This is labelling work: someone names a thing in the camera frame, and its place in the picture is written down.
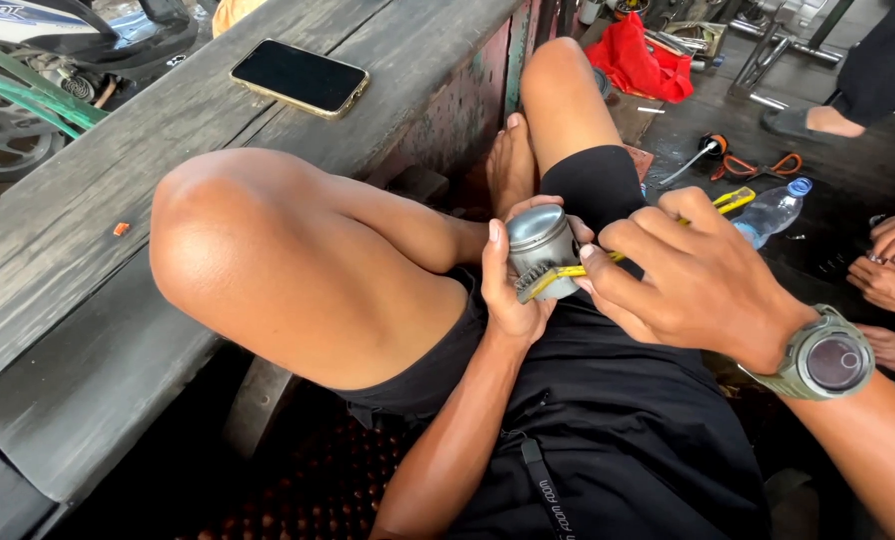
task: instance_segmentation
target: gold phone case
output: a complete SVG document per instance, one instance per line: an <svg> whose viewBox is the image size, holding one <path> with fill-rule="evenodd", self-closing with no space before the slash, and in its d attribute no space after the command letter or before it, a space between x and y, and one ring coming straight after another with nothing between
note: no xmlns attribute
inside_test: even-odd
<svg viewBox="0 0 895 540"><path fill-rule="evenodd" d="M361 83L358 84L357 88L355 88L353 92L350 92L350 95L347 96L347 99L345 99L344 104L342 104L340 106L340 108L338 108L337 110L324 110L323 108L321 108L319 106L314 106L313 104L299 101L299 100L294 99L290 96L286 96L284 94L274 92L273 90L270 90L268 88L264 88L262 86L253 84L253 83L249 82L248 80L238 79L238 77L235 77L235 69L237 69L238 66L240 66L240 64L242 62L244 62L252 53L254 53L255 50L257 50L258 47L260 47L261 44L264 42L274 42L274 43L280 43L281 45L287 45L289 47L294 47L295 49L304 51L305 53L310 53L312 55L316 55L321 58L328 59L331 62L341 64L341 65L347 66L349 68L357 69L357 70L361 71L362 73L364 73L364 79L361 80ZM237 63L234 65L234 67L230 68L230 71L227 72L227 77L229 77L230 80L238 83L238 85L246 87L251 92L255 92L262 96L270 97L270 98L276 99L278 101L283 101L284 103L287 103L288 105L297 107L298 109L300 109L306 113L310 113L311 115L316 115L321 118L326 118L327 120L338 120L338 119L344 117L348 113L348 111L351 110L351 107L354 106L355 102L358 101L358 98L361 96L361 94L364 93L364 89L366 89L368 87L368 83L371 80L371 75L367 72L367 70L357 67L356 65L351 65L344 61L334 59L332 57L328 57L325 55L311 53L310 51L302 49L301 47L298 47L296 45L291 45L290 43L284 43L283 41L277 41L276 39L272 39L270 37L262 40L261 43L257 43L256 45L254 45L253 48L251 48L248 51L248 54L241 57L241 59L239 59L237 61Z"/></svg>

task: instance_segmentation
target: lanyard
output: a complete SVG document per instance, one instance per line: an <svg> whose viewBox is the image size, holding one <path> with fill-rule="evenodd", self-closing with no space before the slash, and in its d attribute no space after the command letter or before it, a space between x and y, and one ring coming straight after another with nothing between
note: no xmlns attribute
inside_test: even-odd
<svg viewBox="0 0 895 540"><path fill-rule="evenodd" d="M538 441L531 437L525 437L524 442L520 443L520 453L524 456L524 464L527 465L527 473L531 476L531 484L537 488L541 505L547 512L547 519L551 522L555 537L558 540L577 540L571 523L561 507L561 497L554 487L554 480L551 479L548 467L545 466L545 459L541 456L541 447L538 446Z"/></svg>

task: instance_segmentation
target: black phone screen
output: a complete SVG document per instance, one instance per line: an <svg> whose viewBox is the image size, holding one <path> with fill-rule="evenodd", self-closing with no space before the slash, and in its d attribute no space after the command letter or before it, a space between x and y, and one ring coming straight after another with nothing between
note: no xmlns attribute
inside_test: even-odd
<svg viewBox="0 0 895 540"><path fill-rule="evenodd" d="M357 67L270 39L258 43L230 75L329 112L341 109L366 77Z"/></svg>

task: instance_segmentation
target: smartphone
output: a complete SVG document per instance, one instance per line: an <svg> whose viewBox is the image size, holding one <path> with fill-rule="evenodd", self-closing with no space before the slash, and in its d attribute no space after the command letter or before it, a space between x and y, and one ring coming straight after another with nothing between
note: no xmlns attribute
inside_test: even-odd
<svg viewBox="0 0 895 540"><path fill-rule="evenodd" d="M344 117L370 80L360 67L273 39L258 43L229 75L253 92L329 120Z"/></svg>

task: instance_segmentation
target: motorcycle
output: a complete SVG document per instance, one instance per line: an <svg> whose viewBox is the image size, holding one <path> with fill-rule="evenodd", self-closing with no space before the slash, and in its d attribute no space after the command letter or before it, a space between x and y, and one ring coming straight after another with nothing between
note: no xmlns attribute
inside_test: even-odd
<svg viewBox="0 0 895 540"><path fill-rule="evenodd" d="M0 0L0 50L95 107L190 49L198 22L181 0L139 0L105 21L92 0ZM19 79L0 67L0 80ZM0 183L16 182L68 143L58 127L0 95Z"/></svg>

